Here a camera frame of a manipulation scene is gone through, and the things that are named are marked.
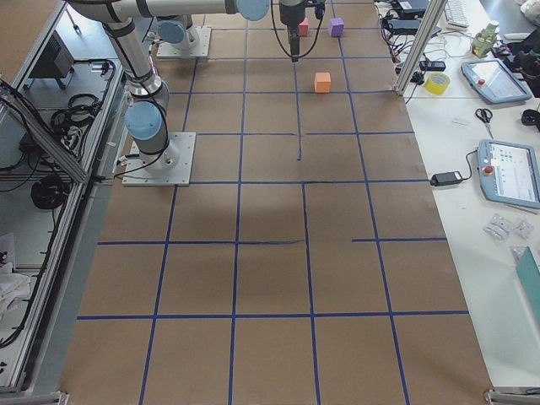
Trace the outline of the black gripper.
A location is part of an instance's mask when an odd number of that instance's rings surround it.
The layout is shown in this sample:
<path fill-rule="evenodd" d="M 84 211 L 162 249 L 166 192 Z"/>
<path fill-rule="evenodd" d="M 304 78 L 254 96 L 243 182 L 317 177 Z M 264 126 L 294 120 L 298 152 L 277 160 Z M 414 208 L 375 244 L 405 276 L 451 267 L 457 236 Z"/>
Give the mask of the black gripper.
<path fill-rule="evenodd" d="M 289 26 L 289 49 L 292 62 L 300 58 L 300 31 L 299 24 L 305 19 L 306 1 L 279 0 L 279 15 L 282 24 Z"/>

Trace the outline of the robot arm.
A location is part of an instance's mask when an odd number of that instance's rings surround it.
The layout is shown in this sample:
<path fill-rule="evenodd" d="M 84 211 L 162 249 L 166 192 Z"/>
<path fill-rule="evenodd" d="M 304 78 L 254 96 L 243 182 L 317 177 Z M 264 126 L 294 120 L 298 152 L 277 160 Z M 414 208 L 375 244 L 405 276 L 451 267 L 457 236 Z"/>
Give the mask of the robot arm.
<path fill-rule="evenodd" d="M 135 17 L 153 18 L 165 28 L 160 37 L 169 43 L 188 43 L 193 14 L 240 14 L 258 21 L 273 11 L 271 1 L 69 1 L 85 18 L 102 24 L 127 75 L 134 106 L 125 124 L 139 150 L 139 171 L 168 170 L 178 160 L 167 129 L 169 90 L 149 60 L 135 32 Z"/>
<path fill-rule="evenodd" d="M 182 51 L 192 49 L 198 42 L 190 15 L 158 18 L 157 33 L 162 41 Z"/>

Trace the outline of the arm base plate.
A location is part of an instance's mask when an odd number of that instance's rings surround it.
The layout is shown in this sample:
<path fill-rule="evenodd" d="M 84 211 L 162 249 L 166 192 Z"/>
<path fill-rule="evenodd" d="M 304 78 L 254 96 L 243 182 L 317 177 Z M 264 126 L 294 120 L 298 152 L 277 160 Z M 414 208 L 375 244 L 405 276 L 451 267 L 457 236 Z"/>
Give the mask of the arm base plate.
<path fill-rule="evenodd" d="M 188 186 L 192 174 L 192 161 L 196 145 L 194 132 L 170 132 L 169 146 L 156 160 L 140 154 L 134 141 L 131 154 L 138 157 L 127 162 L 127 174 L 122 177 L 124 186 Z"/>
<path fill-rule="evenodd" d="M 161 43 L 157 57 L 161 59 L 206 57 L 209 52 L 211 31 L 212 29 L 206 25 L 192 25 L 186 29 L 175 21 L 163 22 L 158 28 Z"/>

